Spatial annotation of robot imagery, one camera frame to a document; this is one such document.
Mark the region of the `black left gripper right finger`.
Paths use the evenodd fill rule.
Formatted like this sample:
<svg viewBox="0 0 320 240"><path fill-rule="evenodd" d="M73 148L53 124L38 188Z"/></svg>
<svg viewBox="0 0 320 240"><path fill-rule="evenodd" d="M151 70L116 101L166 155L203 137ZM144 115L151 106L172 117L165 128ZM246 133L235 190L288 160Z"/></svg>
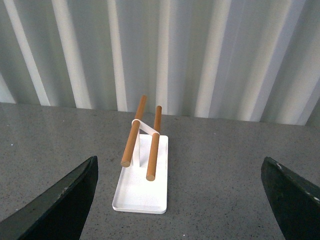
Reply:
<svg viewBox="0 0 320 240"><path fill-rule="evenodd" d="M320 188L270 157L261 167L261 181L286 240L320 238Z"/></svg>

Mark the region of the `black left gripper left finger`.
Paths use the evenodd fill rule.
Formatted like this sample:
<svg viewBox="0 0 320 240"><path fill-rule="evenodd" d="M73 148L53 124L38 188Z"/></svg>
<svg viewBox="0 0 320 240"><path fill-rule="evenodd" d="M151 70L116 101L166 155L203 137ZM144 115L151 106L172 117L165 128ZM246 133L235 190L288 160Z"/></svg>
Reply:
<svg viewBox="0 0 320 240"><path fill-rule="evenodd" d="M92 156L0 223L2 240L78 240L98 181Z"/></svg>

